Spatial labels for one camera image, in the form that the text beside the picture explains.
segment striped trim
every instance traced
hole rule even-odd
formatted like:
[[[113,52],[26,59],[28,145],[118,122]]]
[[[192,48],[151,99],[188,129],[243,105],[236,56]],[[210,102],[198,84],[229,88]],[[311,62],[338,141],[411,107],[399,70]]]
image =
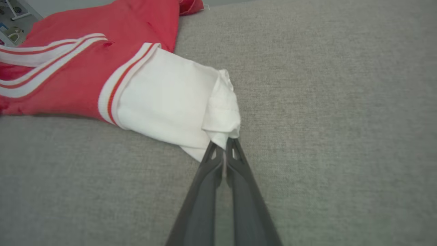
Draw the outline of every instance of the striped trim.
[[[32,75],[28,76],[28,78],[25,79],[24,81],[21,81],[18,84],[16,83],[9,84],[9,85],[0,84],[0,95],[10,98],[19,98],[19,97],[26,96],[27,94],[34,91],[39,85],[41,85],[44,82],[44,80],[46,80],[50,75],[56,72],[60,67],[65,65],[73,57],[75,57],[77,54],[85,50],[91,44],[100,40],[107,40],[107,39],[104,36],[84,38],[69,52],[50,61],[45,66],[38,68],[37,72],[32,71],[33,72]]]
[[[161,44],[144,43],[139,51],[125,64],[119,67],[106,81],[99,96],[99,113],[107,122],[123,129],[118,120],[117,106],[121,94],[138,69],[153,55]]]
[[[84,39],[102,36],[104,35],[101,33],[93,33],[80,39],[64,39],[41,47],[11,48],[0,46],[0,62],[11,65],[37,67],[50,59],[69,52],[75,47],[75,44]]]
[[[40,74],[43,70],[45,70],[49,66],[53,65],[54,63],[56,63],[57,61],[59,61],[63,57],[65,57],[68,54],[70,54],[71,52],[73,52],[75,49],[77,49],[79,46],[81,46],[86,40],[101,39],[101,38],[103,38],[103,40],[106,40],[105,36],[83,37],[82,39],[79,39],[78,43],[73,45],[69,50],[67,50],[66,52],[63,52],[64,54],[62,54],[61,56],[57,56],[55,58],[52,58],[49,61],[46,61],[41,66],[33,69],[32,71],[28,72],[24,76],[22,76],[22,77],[20,77],[18,79],[10,80],[10,81],[0,80],[0,87],[3,87],[3,88],[17,88],[17,87],[20,87],[20,86],[28,83],[33,78],[35,78],[38,74]]]

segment gray fabric surface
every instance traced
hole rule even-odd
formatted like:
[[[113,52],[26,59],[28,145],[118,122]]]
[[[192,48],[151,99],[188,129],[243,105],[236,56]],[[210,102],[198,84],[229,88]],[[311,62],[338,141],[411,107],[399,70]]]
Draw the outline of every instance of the gray fabric surface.
[[[263,0],[181,18],[227,68],[285,245],[437,244],[437,2]],[[197,163],[91,119],[0,118],[0,245],[162,245]],[[232,244],[218,190],[217,244]]]

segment small hole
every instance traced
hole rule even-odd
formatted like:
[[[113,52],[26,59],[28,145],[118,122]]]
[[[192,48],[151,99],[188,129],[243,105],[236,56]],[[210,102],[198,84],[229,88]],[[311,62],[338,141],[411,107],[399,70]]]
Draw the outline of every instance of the small hole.
[[[238,152],[236,152],[234,148],[232,148],[232,157],[235,160],[239,160],[240,159],[240,157],[238,156]]]
[[[211,160],[214,160],[217,157],[217,148],[213,151],[211,155]]]

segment white stripe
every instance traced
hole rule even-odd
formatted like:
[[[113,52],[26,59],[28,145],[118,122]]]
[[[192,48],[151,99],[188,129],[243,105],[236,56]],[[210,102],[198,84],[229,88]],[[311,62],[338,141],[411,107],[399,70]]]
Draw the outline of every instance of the white stripe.
[[[101,33],[93,33],[81,37],[79,39],[64,39],[61,41],[52,42],[47,46],[41,46],[41,47],[10,48],[5,46],[0,46],[0,62],[4,62],[11,65],[37,67],[50,59],[62,56],[63,54],[69,52],[76,46],[78,42],[86,38],[92,38],[98,36],[104,36],[104,35]],[[61,46],[44,52],[45,49],[49,49],[57,45],[61,45]],[[30,52],[41,51],[41,52],[35,54],[9,54],[9,53],[2,52],[2,50],[9,50],[14,52],[29,52],[29,51]]]
[[[109,98],[111,96],[112,90],[114,89],[114,86],[117,84],[117,81],[120,79],[121,75],[124,73],[124,71],[132,65],[134,62],[138,61],[144,53],[146,53],[147,49],[151,46],[151,43],[144,43],[141,48],[138,50],[138,52],[125,64],[121,65],[115,72],[112,73],[112,75],[109,77],[109,79],[104,84],[102,91],[99,95],[99,113],[103,117],[104,120],[107,122],[114,124],[112,122],[111,118],[109,117],[108,112],[108,104],[109,104]],[[122,85],[119,86],[118,90],[123,91]]]
[[[80,39],[77,40],[76,44],[73,44],[73,46],[70,46],[71,48],[69,50],[64,50],[61,54],[59,54],[56,57],[53,57],[52,59],[44,62],[43,64],[41,64],[39,67],[33,69],[32,71],[28,72],[27,74],[21,76],[20,78],[14,79],[14,80],[9,80],[9,81],[4,81],[4,80],[0,80],[0,84],[2,85],[15,85],[15,84],[19,84],[25,80],[27,80],[28,78],[30,78],[31,76],[33,76],[35,73],[39,72],[40,70],[45,69],[45,66],[47,66],[48,64],[50,64],[51,62],[53,62],[54,60],[58,59],[60,56],[70,52],[71,50],[75,49],[80,42],[82,42],[84,39],[89,38],[89,35],[84,36]]]
[[[112,100],[112,106],[111,106],[112,118],[114,119],[115,123],[118,126],[120,126],[121,128],[123,128],[125,130],[127,130],[127,128],[125,128],[122,125],[122,123],[120,122],[120,120],[118,119],[118,102],[120,101],[121,94],[125,90],[129,81],[132,79],[132,76],[138,71],[138,69],[140,69],[144,65],[144,63],[153,55],[155,50],[159,47],[161,47],[161,44],[159,44],[159,43],[154,44],[153,47],[150,49],[149,53],[147,53],[147,55],[145,55],[140,61],[137,62],[137,64],[135,64],[130,69],[130,71],[126,74],[126,76],[121,81],[120,86],[118,87],[117,91],[114,94],[114,99]]]
[[[77,47],[73,52],[61,58],[59,61],[45,69],[43,72],[38,74],[34,79],[30,80],[28,83],[18,87],[18,88],[2,88],[0,87],[0,95],[10,97],[10,98],[19,98],[31,93],[35,90],[40,84],[44,82],[50,75],[56,72],[60,67],[66,64],[69,60],[75,57],[77,54],[85,50],[94,42],[100,40],[107,40],[106,38],[92,38],[85,41],[82,45]]]
[[[83,38],[90,38],[90,37],[98,37],[98,36],[105,36],[103,33],[91,33],[88,34],[84,37],[81,37],[79,39],[83,39]],[[9,50],[9,51],[15,51],[15,52],[28,52],[28,51],[39,51],[39,50],[44,50],[44,49],[48,49],[50,47],[56,46],[56,45],[60,45],[63,43],[69,43],[69,42],[77,42],[79,39],[63,39],[63,40],[59,40],[59,41],[54,41],[46,46],[37,46],[37,47],[7,47],[7,46],[1,46],[0,45],[0,52],[1,50]]]
[[[31,54],[31,55],[15,55],[15,54],[8,54],[8,53],[0,53],[0,62],[4,62],[11,65],[26,66],[26,67],[38,67],[43,63],[52,60],[53,58],[62,56],[63,54],[69,52],[75,46],[76,43],[67,44],[47,52]]]

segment red stripe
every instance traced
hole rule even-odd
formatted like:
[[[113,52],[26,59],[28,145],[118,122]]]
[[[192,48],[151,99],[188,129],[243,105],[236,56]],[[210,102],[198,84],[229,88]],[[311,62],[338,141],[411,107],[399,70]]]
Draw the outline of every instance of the red stripe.
[[[120,78],[118,79],[117,83],[115,84],[114,88],[112,89],[111,95],[109,96],[109,102],[108,102],[108,114],[109,114],[109,118],[112,120],[112,122],[117,125],[117,123],[114,120],[114,117],[112,116],[112,102],[114,100],[114,96],[115,93],[118,90],[118,87],[120,86],[121,82],[123,81],[123,79],[125,78],[126,74],[132,69],[133,66],[135,66],[139,61],[141,61],[141,59],[143,59],[147,53],[149,53],[150,49],[154,46],[155,44],[151,44],[150,47],[147,49],[146,53],[144,53],[144,55],[138,59],[136,62],[132,63],[124,72],[123,74],[120,76]]]
[[[8,53],[8,54],[13,54],[13,55],[33,55],[33,54],[39,54],[39,53],[44,53],[50,50],[54,50],[58,47],[61,47],[63,45],[67,45],[67,44],[74,44],[76,42],[66,42],[66,43],[62,43],[62,44],[58,44],[52,47],[48,47],[46,49],[42,49],[42,50],[34,50],[34,51],[12,51],[12,50],[7,50],[7,49],[0,49],[0,52],[2,53]]]
[[[30,76],[28,79],[24,80],[23,82],[20,82],[18,84],[13,84],[13,85],[4,85],[4,84],[0,84],[0,87],[3,88],[7,88],[7,89],[13,89],[13,88],[18,88],[24,84],[27,84],[29,81],[31,81],[32,79],[34,79],[38,74],[42,73],[43,71],[45,71],[48,67],[52,66],[54,63],[56,63],[57,61],[59,61],[60,59],[64,58],[65,56],[67,56],[68,54],[70,54],[71,52],[73,52],[74,50],[76,50],[79,46],[81,46],[85,41],[89,40],[89,39],[94,39],[94,38],[104,38],[105,36],[99,36],[99,37],[89,37],[86,38],[84,40],[82,40],[76,47],[74,47],[72,50],[70,50],[68,53],[58,57],[56,60],[52,61],[51,63],[47,64],[45,67],[43,67],[40,71],[36,72],[34,75]]]

